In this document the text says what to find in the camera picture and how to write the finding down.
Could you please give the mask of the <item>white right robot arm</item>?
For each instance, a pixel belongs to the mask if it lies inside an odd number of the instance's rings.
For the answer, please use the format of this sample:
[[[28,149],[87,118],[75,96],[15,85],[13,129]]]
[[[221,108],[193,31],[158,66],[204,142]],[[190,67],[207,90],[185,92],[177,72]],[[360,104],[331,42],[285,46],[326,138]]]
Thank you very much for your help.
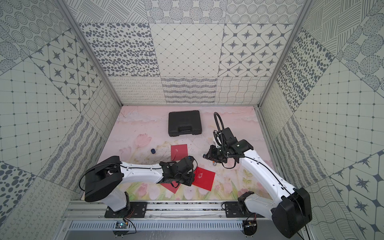
[[[279,232],[291,238],[312,219],[310,194],[304,188],[296,188],[279,176],[262,160],[254,147],[246,140],[237,140],[229,128],[214,131],[215,145],[204,158],[224,164],[234,159],[243,166],[264,187],[270,199],[248,191],[238,198],[244,215],[259,214],[271,220]]]

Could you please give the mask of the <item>right round circuit board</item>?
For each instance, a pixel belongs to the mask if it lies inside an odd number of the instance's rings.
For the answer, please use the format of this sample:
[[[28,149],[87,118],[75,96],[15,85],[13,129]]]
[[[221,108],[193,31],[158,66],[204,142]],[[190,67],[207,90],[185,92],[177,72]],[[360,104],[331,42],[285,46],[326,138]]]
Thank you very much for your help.
[[[258,223],[256,220],[245,220],[243,221],[243,234],[245,236],[253,236],[258,229]]]

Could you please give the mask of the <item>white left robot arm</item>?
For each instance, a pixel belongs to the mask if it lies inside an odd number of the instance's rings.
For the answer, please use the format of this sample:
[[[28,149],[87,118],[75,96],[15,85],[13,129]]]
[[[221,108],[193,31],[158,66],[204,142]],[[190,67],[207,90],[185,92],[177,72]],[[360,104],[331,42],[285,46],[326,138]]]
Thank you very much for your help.
[[[129,209],[129,196],[119,189],[125,183],[154,183],[191,186],[194,178],[194,164],[197,161],[187,156],[179,161],[160,162],[155,165],[135,165],[122,162],[112,156],[88,169],[81,180],[85,180],[85,201],[101,201],[113,212]]]

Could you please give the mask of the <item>left green circuit board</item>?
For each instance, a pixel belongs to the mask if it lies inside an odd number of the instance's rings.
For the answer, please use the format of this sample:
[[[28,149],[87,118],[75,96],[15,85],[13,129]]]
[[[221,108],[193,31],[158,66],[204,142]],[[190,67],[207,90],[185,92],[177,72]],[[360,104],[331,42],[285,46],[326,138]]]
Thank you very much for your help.
[[[122,237],[129,233],[128,225],[125,222],[117,222],[113,233],[116,237]]]

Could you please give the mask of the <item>black plastic tool case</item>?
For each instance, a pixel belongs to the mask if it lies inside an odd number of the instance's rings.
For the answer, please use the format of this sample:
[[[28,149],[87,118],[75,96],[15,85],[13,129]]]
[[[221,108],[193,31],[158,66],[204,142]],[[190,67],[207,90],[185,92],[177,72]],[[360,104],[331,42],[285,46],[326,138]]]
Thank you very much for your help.
[[[168,134],[170,137],[180,135],[200,135],[203,131],[200,111],[169,113]]]

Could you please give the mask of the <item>red envelope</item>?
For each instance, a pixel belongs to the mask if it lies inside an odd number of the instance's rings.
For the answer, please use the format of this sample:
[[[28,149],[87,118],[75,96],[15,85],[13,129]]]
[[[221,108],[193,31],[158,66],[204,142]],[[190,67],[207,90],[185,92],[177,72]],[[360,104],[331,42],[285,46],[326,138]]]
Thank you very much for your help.
[[[170,192],[172,192],[173,194],[175,194],[179,187],[180,187],[180,184],[177,184],[177,185],[174,185],[173,183],[171,184],[161,184],[164,188],[166,188],[167,190],[169,190]]]
[[[171,160],[172,161],[179,161],[185,157],[187,157],[188,154],[188,145],[172,145],[171,146]]]
[[[215,172],[197,167],[194,171],[195,178],[192,185],[202,188],[207,191],[211,191],[216,176]]]

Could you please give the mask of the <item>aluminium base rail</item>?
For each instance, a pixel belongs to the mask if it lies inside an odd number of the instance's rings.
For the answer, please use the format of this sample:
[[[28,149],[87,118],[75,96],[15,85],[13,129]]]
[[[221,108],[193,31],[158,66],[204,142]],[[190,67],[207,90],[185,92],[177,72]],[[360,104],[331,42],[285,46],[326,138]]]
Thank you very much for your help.
[[[230,201],[131,201],[132,219],[139,220],[218,220],[242,219],[237,202]],[[64,220],[105,220],[105,215],[121,219],[115,213],[107,213],[102,202],[71,201],[63,215]]]

